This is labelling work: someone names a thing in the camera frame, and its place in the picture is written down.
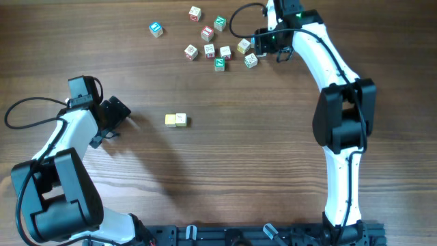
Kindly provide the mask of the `yellow top wooden block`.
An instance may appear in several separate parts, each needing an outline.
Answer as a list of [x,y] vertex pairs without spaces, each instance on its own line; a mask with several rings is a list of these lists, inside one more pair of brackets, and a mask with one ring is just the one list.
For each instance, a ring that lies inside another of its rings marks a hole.
[[165,125],[167,127],[176,127],[176,114],[166,114]]

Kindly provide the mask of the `white yellow edged block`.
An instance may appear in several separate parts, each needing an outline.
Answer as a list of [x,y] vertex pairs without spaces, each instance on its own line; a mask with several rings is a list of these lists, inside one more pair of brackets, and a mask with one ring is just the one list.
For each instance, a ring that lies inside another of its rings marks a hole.
[[175,119],[175,125],[177,127],[186,127],[188,124],[188,117],[185,113],[177,113]]

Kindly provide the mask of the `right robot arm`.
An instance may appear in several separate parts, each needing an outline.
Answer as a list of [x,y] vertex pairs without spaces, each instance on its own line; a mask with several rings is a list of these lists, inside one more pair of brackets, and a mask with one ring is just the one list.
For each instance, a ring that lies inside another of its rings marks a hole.
[[374,245],[376,236],[361,220],[358,172],[373,128],[376,86],[343,61],[316,10],[303,10],[299,1],[269,1],[263,14],[268,26],[254,34],[256,52],[298,53],[320,91],[312,129],[326,158],[328,196],[320,235],[293,231],[292,242]]

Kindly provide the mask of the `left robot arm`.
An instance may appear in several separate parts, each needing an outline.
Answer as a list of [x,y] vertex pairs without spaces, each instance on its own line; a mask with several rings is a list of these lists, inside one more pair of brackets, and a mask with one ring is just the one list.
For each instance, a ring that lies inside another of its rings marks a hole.
[[71,98],[54,117],[56,129],[43,149],[11,171],[20,237],[28,245],[154,245],[136,216],[103,206],[83,164],[88,147],[117,136],[130,109],[114,96],[104,100],[96,77],[75,77],[68,86]]

